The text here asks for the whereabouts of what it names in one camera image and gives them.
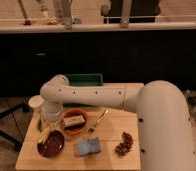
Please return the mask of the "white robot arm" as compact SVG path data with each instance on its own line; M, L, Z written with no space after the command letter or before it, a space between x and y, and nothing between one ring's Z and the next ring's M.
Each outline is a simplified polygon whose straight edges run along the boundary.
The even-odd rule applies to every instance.
M40 89L42 113L56 119L64 103L104 106L135 112L139 119L142 171L196 171L190 114L174 84L157 80L129 85L75 87L56 75Z

